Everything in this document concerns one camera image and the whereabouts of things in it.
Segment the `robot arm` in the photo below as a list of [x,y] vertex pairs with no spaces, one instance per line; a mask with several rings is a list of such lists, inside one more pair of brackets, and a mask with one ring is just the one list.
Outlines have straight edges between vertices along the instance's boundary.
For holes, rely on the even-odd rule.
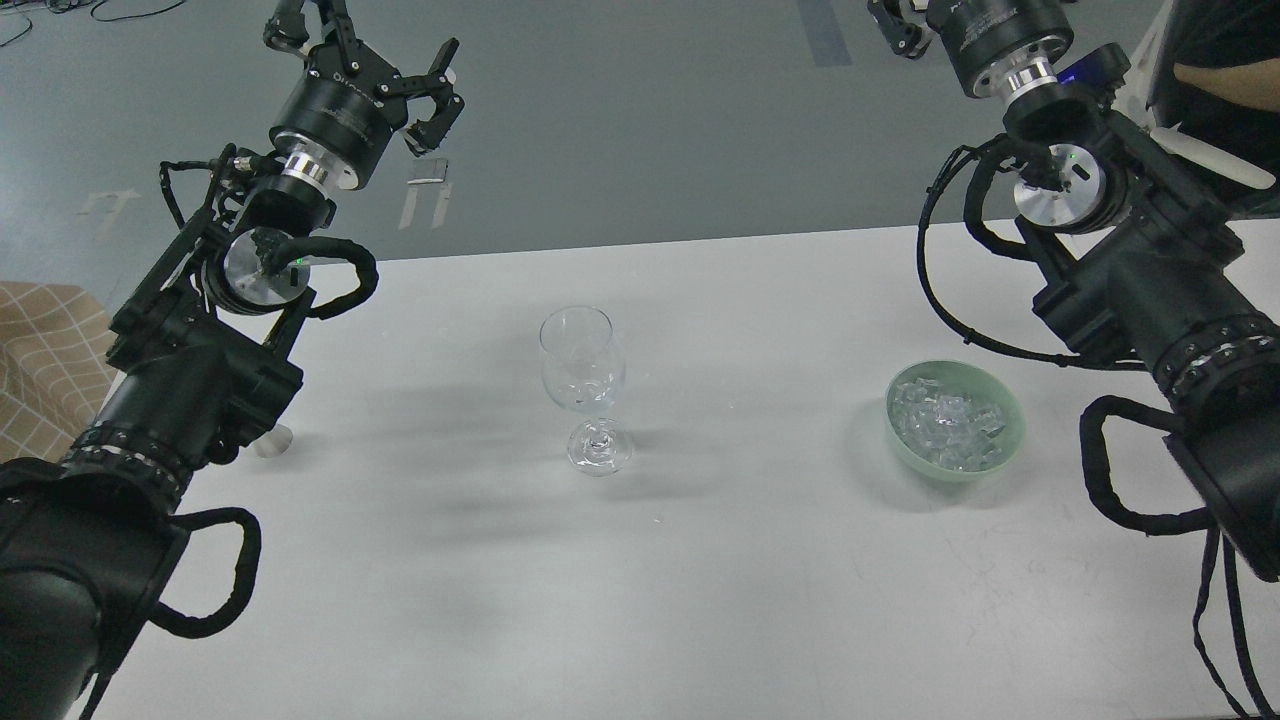
[[[439,145],[462,109],[449,40],[430,77],[404,78],[355,35],[346,3],[317,3],[324,41],[308,45],[302,0],[283,0],[266,44],[302,56],[305,73],[270,128],[265,155],[228,145],[212,161],[165,163],[161,190],[180,231],[111,323],[108,361],[127,377],[60,464],[0,465],[0,720],[63,717],[96,675],[92,714],[142,626],[188,638],[229,625],[248,603],[260,550],[241,509],[175,515],[196,470],[234,460],[271,429],[302,386],[288,354],[307,318],[332,318],[372,295],[372,254],[319,237],[339,190],[358,190],[407,101],[436,110],[410,128],[411,150]],[[210,174],[183,218],[170,169]],[[306,256],[351,263],[360,287],[319,307]],[[218,318],[279,313],[259,343]],[[187,618],[160,602],[192,532],[244,532],[236,585],[221,610]]]

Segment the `person's arm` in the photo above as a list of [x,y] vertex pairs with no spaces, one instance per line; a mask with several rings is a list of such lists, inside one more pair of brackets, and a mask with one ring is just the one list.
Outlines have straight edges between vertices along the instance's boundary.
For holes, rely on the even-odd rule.
[[1175,64],[1174,77],[1228,102],[1280,113],[1280,58],[1234,68]]

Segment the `black cable loop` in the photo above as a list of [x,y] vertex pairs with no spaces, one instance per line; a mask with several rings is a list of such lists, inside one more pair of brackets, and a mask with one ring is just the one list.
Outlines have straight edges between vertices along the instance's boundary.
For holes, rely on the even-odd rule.
[[966,345],[977,345],[984,350],[1005,355],[1009,357],[1016,357],[1020,360],[1036,360],[1039,363],[1051,363],[1059,368],[1082,368],[1087,370],[1139,370],[1146,372],[1147,368],[1138,360],[1119,360],[1114,363],[1096,363],[1085,360],[1079,355],[1056,355],[1046,352],[1036,352],[1032,350],[1024,350],[998,340],[995,340],[987,334],[978,332],[978,329],[969,327],[960,322],[959,318],[947,310],[942,301],[938,300],[937,293],[933,292],[933,286],[929,282],[928,263],[925,255],[925,240],[929,231],[929,224],[932,223],[933,210],[937,206],[938,200],[946,191],[951,181],[960,173],[960,170],[974,161],[975,159],[991,152],[1002,142],[1004,136],[996,136],[995,138],[984,142],[978,147],[960,146],[951,152],[946,163],[942,164],[942,169],[938,170],[938,177],[929,186],[929,193],[925,196],[924,208],[920,210],[920,220],[916,224],[916,241],[915,241],[915,269],[916,275],[920,279],[920,288],[924,291],[924,297],[933,309],[933,313],[951,328],[952,332],[959,334]]
[[189,515],[175,515],[170,521],[189,533],[234,523],[244,533],[239,555],[236,559],[236,579],[232,584],[232,593],[221,607],[205,618],[191,618],[160,602],[151,612],[152,623],[179,638],[207,638],[225,630],[248,607],[248,601],[253,597],[253,585],[257,582],[257,564],[262,556],[262,528],[259,525],[257,518],[243,507],[219,507]]
[[1123,418],[1175,436],[1181,434],[1185,427],[1184,420],[1172,413],[1156,410],[1125,397],[1107,395],[1091,402],[1080,414],[1080,461],[1084,487],[1098,512],[1121,528],[1147,536],[1180,536],[1217,527],[1217,520],[1208,507],[1178,515],[1143,515],[1129,510],[1111,483],[1111,461],[1107,459],[1107,441],[1102,432],[1107,418]]

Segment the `glass base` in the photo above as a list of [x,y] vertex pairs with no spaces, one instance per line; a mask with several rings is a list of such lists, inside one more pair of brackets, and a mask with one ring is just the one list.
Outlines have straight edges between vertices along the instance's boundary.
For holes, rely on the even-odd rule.
[[608,418],[586,420],[568,436],[570,462],[593,478],[617,473],[634,452],[631,436]]

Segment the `aluminum disc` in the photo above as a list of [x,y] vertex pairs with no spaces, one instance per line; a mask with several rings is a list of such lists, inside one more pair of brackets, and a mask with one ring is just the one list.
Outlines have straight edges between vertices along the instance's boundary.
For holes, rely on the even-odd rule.
[[1050,147],[1062,176],[1061,191],[1032,187],[1025,182],[1014,187],[1014,204],[1024,218],[1046,228],[1073,225],[1098,209],[1106,190],[1106,176],[1093,155],[1075,145]]
[[266,274],[262,270],[257,249],[261,242],[269,242],[268,236],[273,232],[280,231],[255,228],[241,234],[227,250],[227,259],[223,263],[227,286],[237,297],[251,305],[275,307],[292,302],[302,295],[311,279],[311,268],[296,263],[275,274]]

